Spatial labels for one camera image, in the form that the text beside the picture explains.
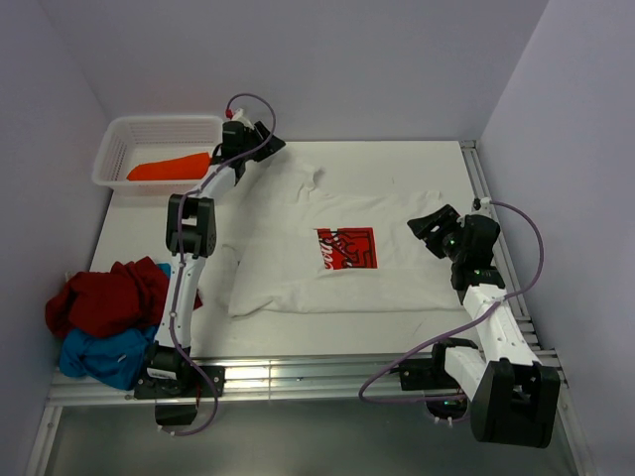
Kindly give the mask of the white printed t-shirt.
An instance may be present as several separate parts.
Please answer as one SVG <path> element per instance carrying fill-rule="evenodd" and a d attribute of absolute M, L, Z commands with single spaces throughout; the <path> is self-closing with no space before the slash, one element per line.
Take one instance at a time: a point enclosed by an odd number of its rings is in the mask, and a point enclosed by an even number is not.
<path fill-rule="evenodd" d="M 436 190 L 376 196 L 327 192 L 320 170 L 279 158 L 236 189 L 244 220 L 234 247 L 233 317 L 456 310 L 449 265 L 408 226 L 445 205 Z"/>

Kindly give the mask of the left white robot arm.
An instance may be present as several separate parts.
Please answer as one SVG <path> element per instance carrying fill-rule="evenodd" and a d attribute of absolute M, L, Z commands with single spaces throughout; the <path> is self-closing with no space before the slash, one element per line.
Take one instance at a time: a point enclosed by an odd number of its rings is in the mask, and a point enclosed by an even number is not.
<path fill-rule="evenodd" d="M 216 247 L 215 205 L 238 184 L 247 162 L 262 162 L 286 146 L 274 130 L 237 117 L 224 122 L 221 142 L 201 181 L 169 199 L 165 242 L 172 255 L 171 273 L 146 371 L 171 396 L 185 394 L 193 383 L 191 322 L 198 282 Z"/>

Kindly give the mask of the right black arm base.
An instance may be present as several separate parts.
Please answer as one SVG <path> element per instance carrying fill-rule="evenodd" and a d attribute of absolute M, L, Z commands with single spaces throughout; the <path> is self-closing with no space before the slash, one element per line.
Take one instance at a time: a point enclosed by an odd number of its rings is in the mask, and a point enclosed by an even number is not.
<path fill-rule="evenodd" d="M 422 395 L 435 391 L 450 395 L 462 394 L 456 380 L 444 370 L 437 370 L 432 358 L 405 360 L 393 373 L 399 375 L 401 390 L 404 392 L 420 392 Z M 433 422 L 444 422 L 448 426 L 467 419 L 468 408 L 467 399 L 426 403 L 427 413 Z"/>

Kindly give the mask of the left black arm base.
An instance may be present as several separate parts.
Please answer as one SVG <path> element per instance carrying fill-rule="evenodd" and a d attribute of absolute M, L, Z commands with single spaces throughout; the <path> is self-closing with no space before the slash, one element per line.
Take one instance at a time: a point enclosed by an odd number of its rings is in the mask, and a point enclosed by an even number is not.
<path fill-rule="evenodd" d="M 194 372 L 190 383 L 180 384 L 173 380 L 154 379 L 142 374 L 134 388 L 134 399 L 155 404 L 155 421 L 160 426 L 185 427 L 197 417 L 202 399 L 213 398 L 213 391 L 206 380 Z"/>

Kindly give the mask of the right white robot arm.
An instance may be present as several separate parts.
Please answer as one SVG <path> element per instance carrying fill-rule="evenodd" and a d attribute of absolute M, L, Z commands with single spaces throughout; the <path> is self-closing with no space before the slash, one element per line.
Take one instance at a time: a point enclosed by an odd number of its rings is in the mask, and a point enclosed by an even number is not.
<path fill-rule="evenodd" d="M 560 394 L 558 371 L 540 362 L 523 336 L 494 265 L 499 224 L 452 206 L 409 220 L 415 237 L 439 259 L 449 259 L 450 283 L 479 337 L 444 337 L 433 346 L 432 380 L 457 383 L 467 396 L 470 427 L 479 442 L 546 448 Z"/>

